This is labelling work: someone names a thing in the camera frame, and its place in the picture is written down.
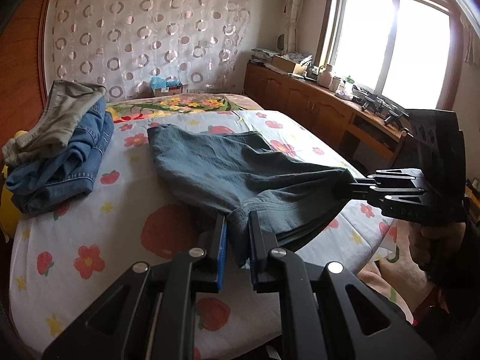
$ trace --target screw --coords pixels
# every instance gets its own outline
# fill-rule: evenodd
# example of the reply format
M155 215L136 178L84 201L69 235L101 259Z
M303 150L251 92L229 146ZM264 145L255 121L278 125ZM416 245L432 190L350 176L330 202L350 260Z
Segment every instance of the screw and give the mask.
M270 254L273 257L285 257L287 255L287 251L283 249L282 247L274 247L271 251Z
M205 251L201 247L192 247L188 254L192 257L202 257L205 254Z
M148 264L146 262L137 262L133 267L133 271L136 274L142 274L148 269Z
M343 271L343 265L336 261L328 264L327 268L333 274L339 274Z

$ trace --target denim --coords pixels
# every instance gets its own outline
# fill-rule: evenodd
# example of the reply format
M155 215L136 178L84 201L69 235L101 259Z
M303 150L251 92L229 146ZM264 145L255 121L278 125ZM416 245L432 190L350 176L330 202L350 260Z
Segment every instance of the denim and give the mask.
M194 134L174 125L147 130L158 175L172 194L195 207L199 230L226 217L239 266L249 254L249 214L279 245L296 251L316 237L348 199L333 194L354 181L347 169L305 163L274 151L257 132Z
M88 194L113 134L105 97L82 117L67 147L56 157L40 158L11 171L5 182L11 201L24 214L56 209L68 198Z

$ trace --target bedsheet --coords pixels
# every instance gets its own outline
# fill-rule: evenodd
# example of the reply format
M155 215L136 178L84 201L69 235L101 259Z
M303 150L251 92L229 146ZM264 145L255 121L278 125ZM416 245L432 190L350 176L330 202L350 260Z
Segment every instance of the bedsheet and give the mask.
M251 98L226 93L183 93L150 99L125 100L109 103L108 108L114 123L150 117L178 114L201 114L203 112L239 111L263 109Z
M211 134L258 131L285 155L361 176L276 111L176 114L116 124L93 192L18 225L10 307L21 339L35 351L42 352L133 263L166 262L195 245L188 210L155 173L146 130L159 123ZM394 251L392 221L366 202L352 200L297 253L316 264L340 261L357 272ZM278 295L254 293L250 272L237 268L230 254L223 290L199 294L196 314L195 359L231 359L281 332Z

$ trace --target wooden dresser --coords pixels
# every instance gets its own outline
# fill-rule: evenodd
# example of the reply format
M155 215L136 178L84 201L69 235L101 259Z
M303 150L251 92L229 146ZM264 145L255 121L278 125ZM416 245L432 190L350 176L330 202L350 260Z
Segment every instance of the wooden dresser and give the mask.
M402 142L400 131L360 105L268 68L248 64L243 89L263 108L288 115L346 158L365 142L390 163Z

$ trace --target blue jeans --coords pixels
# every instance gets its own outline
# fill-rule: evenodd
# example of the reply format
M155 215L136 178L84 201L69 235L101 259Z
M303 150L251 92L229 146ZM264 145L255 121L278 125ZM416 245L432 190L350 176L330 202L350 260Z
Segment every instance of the blue jeans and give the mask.
M5 182L11 201L24 214L56 209L68 198L93 190L103 154L113 134L113 119L102 97L82 117L60 154L15 168Z

